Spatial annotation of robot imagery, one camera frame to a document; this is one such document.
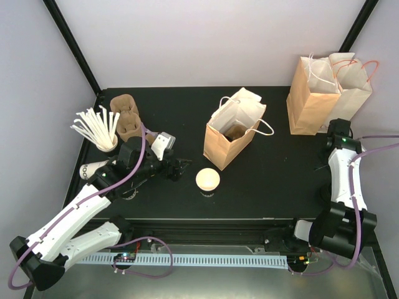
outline paper bag handle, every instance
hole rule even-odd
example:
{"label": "paper bag handle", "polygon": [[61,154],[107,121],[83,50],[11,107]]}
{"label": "paper bag handle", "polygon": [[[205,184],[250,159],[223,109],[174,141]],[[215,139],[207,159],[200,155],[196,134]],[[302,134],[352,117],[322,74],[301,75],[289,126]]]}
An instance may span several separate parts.
{"label": "paper bag handle", "polygon": [[354,59],[343,59],[343,60],[341,60],[341,61],[338,61],[338,62],[334,63],[333,65],[340,64],[341,62],[344,62],[344,61],[350,61],[350,62],[349,62],[348,64],[341,65],[341,67],[338,69],[337,73],[334,74],[334,78],[337,78],[339,71],[340,71],[343,67],[348,67],[348,66],[351,65],[351,64],[357,64],[357,61],[354,60]]}
{"label": "paper bag handle", "polygon": [[[223,97],[223,98],[221,98],[221,99],[220,99],[220,102],[219,102],[219,108],[222,107],[222,102],[223,102],[223,100],[224,100],[225,98],[227,98],[227,100],[230,100],[230,97]],[[232,101],[233,101],[234,103],[240,104],[240,101],[237,100],[237,99],[234,99],[234,100],[232,100]]]}
{"label": "paper bag handle", "polygon": [[362,68],[364,68],[366,65],[368,65],[370,62],[374,62],[375,63],[375,69],[372,72],[372,74],[368,77],[367,79],[367,83],[369,83],[370,79],[374,76],[375,71],[378,69],[378,66],[380,66],[380,63],[377,60],[370,60],[368,62],[366,62],[365,64],[363,64]]}
{"label": "paper bag handle", "polygon": [[[334,82],[330,82],[330,81],[328,81],[328,80],[321,79],[320,77],[316,76],[316,75],[312,72],[312,69],[311,69],[311,67],[310,67],[310,60],[311,60],[311,59],[313,59],[313,53],[310,53],[309,59],[308,59],[308,61],[307,61],[307,65],[309,66],[309,78],[307,79],[307,81],[309,82],[309,80],[310,80],[310,75],[313,75],[313,76],[315,76],[316,78],[318,78],[320,81],[323,81],[323,82],[328,83],[328,84],[331,84],[331,85],[335,85]],[[331,65],[330,65],[327,61],[324,61],[324,60],[318,60],[318,61],[319,61],[319,62],[324,62],[325,64],[327,64],[327,65],[330,67],[330,70],[332,71]]]}
{"label": "paper bag handle", "polygon": [[266,126],[268,126],[269,129],[272,131],[272,133],[267,134],[267,133],[258,131],[258,130],[256,130],[256,129],[248,129],[248,130],[245,131],[245,134],[246,134],[247,132],[249,132],[249,131],[255,131],[256,133],[262,134],[262,135],[264,135],[264,136],[271,136],[271,135],[274,134],[273,128],[272,128],[268,123],[266,123],[266,122],[265,122],[264,120],[262,120],[262,119],[258,119],[258,120],[261,121],[261,122],[263,122]]}

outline white cable tray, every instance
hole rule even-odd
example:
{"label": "white cable tray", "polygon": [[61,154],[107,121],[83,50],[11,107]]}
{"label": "white cable tray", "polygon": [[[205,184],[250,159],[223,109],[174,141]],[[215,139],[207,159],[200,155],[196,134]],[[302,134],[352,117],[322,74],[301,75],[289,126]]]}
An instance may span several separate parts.
{"label": "white cable tray", "polygon": [[[97,252],[79,263],[112,265],[113,257],[118,254]],[[117,262],[117,265],[169,266],[170,256],[169,254],[137,254],[134,262]],[[287,257],[278,255],[173,254],[173,266],[287,269]]]}

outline white paper straw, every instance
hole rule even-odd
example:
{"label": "white paper straw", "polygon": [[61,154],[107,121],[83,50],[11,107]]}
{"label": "white paper straw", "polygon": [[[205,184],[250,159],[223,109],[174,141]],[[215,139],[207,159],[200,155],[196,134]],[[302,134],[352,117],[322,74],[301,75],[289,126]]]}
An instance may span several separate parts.
{"label": "white paper straw", "polygon": [[75,119],[74,123],[80,123],[82,126],[72,125],[71,128],[98,147],[110,149],[114,146],[113,139],[120,114],[116,113],[114,118],[113,112],[110,112],[108,122],[107,109],[103,106],[100,108],[103,117],[100,112],[95,113],[93,108],[87,109],[87,113],[76,113],[81,119]]}

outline black tabletop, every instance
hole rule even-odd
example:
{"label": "black tabletop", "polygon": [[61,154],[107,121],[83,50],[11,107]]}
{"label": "black tabletop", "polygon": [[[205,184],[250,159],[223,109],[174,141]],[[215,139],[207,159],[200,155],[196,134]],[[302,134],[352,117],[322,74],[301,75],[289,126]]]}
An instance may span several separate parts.
{"label": "black tabletop", "polygon": [[[165,131],[176,137],[176,158],[193,164],[178,182],[151,178],[140,186],[130,201],[118,200],[97,218],[120,214],[144,219],[265,219],[316,217],[321,211],[319,188],[330,180],[318,152],[325,135],[291,135],[286,98],[289,87],[248,87],[266,104],[263,116],[275,130],[273,136],[255,134],[253,141],[219,171],[203,156],[206,123],[223,96],[231,96],[239,87],[190,88],[110,88],[104,91],[103,106],[118,95],[131,94],[140,118],[151,131]],[[259,129],[267,130],[262,124]],[[103,161],[107,157],[90,144],[83,163]],[[195,183],[197,172],[214,168],[221,183],[213,197],[204,197]]]}

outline paper bag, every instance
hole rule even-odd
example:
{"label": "paper bag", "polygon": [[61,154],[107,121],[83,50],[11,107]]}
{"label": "paper bag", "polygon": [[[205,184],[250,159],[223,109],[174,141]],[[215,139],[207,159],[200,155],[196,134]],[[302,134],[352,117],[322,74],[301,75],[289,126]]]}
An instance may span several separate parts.
{"label": "paper bag", "polygon": [[[220,170],[254,138],[259,122],[262,121],[260,119],[266,111],[266,105],[260,101],[259,95],[242,88],[228,98],[224,105],[220,105],[206,124],[204,155]],[[224,134],[236,125],[244,126],[247,130],[242,137],[230,142]]]}
{"label": "paper bag", "polygon": [[330,120],[336,118],[351,120],[373,92],[370,84],[371,76],[368,77],[360,60],[353,59],[354,55],[355,53],[334,53],[329,56],[341,96],[325,119],[321,132],[327,132]]}
{"label": "paper bag", "polygon": [[329,59],[301,57],[287,99],[291,134],[315,135],[339,96]]}

